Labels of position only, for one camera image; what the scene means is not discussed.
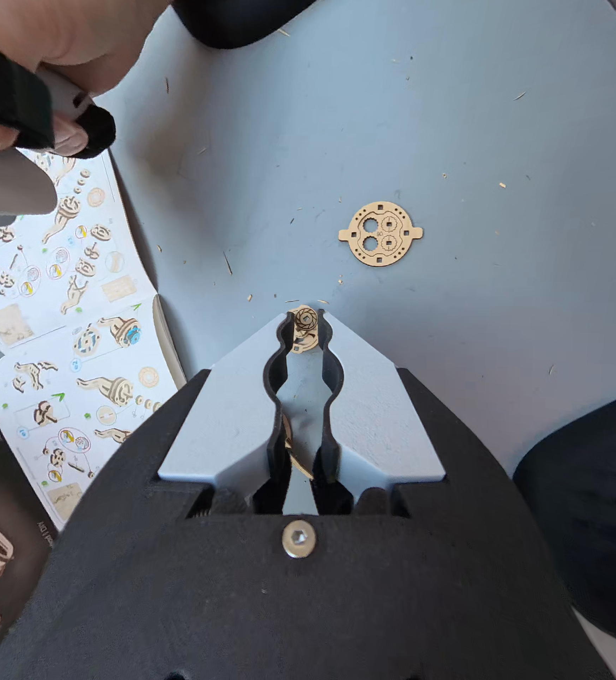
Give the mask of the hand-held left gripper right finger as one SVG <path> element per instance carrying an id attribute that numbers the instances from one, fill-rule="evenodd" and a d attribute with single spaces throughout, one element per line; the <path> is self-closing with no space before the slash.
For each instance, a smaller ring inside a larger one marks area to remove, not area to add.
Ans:
<path id="1" fill-rule="evenodd" d="M 435 483 L 446 471 L 389 358 L 319 310 L 321 377 L 330 389 L 313 462 L 320 515 L 347 515 L 370 489 L 387 499 L 399 485 Z"/>

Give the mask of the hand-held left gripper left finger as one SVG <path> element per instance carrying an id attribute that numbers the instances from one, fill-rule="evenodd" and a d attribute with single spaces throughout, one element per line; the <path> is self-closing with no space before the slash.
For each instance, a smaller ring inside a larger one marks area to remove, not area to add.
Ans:
<path id="1" fill-rule="evenodd" d="M 279 315 L 212 366 L 159 469 L 162 480 L 232 492 L 282 514 L 292 474 L 279 389 L 294 314 Z"/>

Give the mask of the illustrated instruction booklet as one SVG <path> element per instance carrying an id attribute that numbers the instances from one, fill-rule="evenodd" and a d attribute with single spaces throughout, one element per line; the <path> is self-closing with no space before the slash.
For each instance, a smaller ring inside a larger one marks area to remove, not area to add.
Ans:
<path id="1" fill-rule="evenodd" d="M 24 153 L 55 209 L 0 226 L 0 429 L 61 531 L 186 377 L 139 257 L 109 151 Z"/>

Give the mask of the round wooden gear-cutout plate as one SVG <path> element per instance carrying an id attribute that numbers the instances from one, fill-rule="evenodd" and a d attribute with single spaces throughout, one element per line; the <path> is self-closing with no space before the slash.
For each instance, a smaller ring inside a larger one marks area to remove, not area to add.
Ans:
<path id="1" fill-rule="evenodd" d="M 387 267 L 400 262 L 411 245 L 423 238 L 423 228 L 415 226 L 408 213 L 396 203 L 375 201 L 360 208 L 338 240 L 369 267 Z"/>

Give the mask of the black quilted seat cushion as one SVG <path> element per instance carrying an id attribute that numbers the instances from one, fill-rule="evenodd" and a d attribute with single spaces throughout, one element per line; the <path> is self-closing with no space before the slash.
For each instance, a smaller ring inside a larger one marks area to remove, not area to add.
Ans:
<path id="1" fill-rule="evenodd" d="M 616 401 L 536 444 L 513 481 L 575 609 L 616 637 Z"/>

